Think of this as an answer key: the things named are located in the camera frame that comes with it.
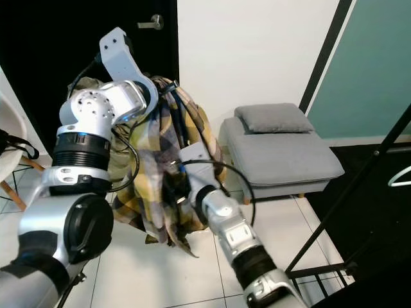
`door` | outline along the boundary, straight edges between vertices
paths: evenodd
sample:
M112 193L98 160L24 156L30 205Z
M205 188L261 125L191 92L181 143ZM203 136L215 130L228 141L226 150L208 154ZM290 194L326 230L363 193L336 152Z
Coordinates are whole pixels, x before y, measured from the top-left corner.
M0 66L50 154L67 85L93 59L102 36L116 26L131 39L142 72L179 78L176 0L114 1L109 6L59 1L56 7L14 3L1 5L8 18L0 21ZM163 29L137 27L154 14L163 17ZM110 81L102 67L87 75Z

